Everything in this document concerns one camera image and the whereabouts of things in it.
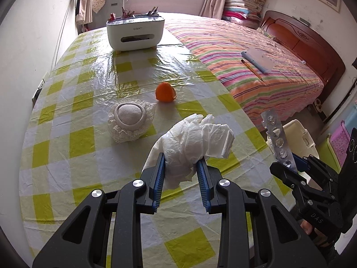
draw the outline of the lace pincushion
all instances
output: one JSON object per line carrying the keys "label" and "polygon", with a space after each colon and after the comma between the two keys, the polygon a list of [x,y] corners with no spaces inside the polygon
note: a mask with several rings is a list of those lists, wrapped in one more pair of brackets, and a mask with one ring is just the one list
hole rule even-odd
{"label": "lace pincushion", "polygon": [[156,104],[138,99],[125,98],[115,103],[109,110],[108,131],[118,142],[138,139],[150,127]]}

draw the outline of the white lace fabric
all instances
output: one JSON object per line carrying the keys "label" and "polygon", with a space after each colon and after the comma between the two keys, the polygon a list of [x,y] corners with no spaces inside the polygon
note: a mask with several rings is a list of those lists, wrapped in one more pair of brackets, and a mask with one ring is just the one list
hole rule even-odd
{"label": "white lace fabric", "polygon": [[[138,129],[131,131],[131,130],[123,129],[122,127],[118,126],[117,121],[115,120],[115,110],[117,109],[117,106],[123,103],[138,104],[142,106],[143,109],[145,110],[145,115],[146,115],[145,121]],[[113,104],[113,106],[109,110],[108,131],[110,135],[117,143],[133,141],[138,139],[149,129],[150,125],[152,124],[152,120],[154,119],[154,115],[155,115],[155,109],[156,109],[156,104],[151,104],[149,102],[141,101],[138,99],[130,99],[130,98],[121,99],[120,101]]]}

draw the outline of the orange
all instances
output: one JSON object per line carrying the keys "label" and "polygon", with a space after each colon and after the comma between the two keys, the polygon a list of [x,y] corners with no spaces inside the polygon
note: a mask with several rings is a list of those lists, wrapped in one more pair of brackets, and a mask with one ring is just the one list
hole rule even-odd
{"label": "orange", "polygon": [[160,102],[169,103],[176,99],[176,92],[168,82],[162,82],[156,88],[156,99]]}

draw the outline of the pencil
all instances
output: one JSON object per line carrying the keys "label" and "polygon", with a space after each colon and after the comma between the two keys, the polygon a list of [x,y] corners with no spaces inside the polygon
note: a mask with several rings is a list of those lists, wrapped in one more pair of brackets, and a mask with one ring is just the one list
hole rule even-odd
{"label": "pencil", "polygon": [[260,76],[260,74],[258,74],[249,64],[247,64],[244,60],[241,60],[241,62],[242,62],[253,74],[255,74],[262,82],[264,82],[264,80],[262,79],[262,77]]}

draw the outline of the plastic tablecloth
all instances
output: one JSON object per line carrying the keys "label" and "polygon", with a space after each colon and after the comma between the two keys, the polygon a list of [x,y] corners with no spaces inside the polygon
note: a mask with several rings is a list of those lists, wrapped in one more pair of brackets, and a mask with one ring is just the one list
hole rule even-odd
{"label": "plastic tablecloth", "polygon": [[[162,81],[174,87],[176,100],[158,104],[151,127],[140,139],[115,143],[108,132],[109,108],[124,97],[157,103],[155,89]],[[243,189],[270,189],[292,207],[289,189],[269,172],[274,157],[263,137],[183,44],[165,30],[157,49],[117,54],[101,28],[79,35],[63,54],[26,131],[19,193],[33,256],[93,189],[114,191],[138,178],[156,140],[193,113],[211,113],[235,134],[229,158],[210,158],[209,165]],[[247,220],[252,238],[249,214]],[[205,212],[197,176],[164,191],[158,212],[141,216],[144,267],[217,267],[220,225],[220,215]]]}

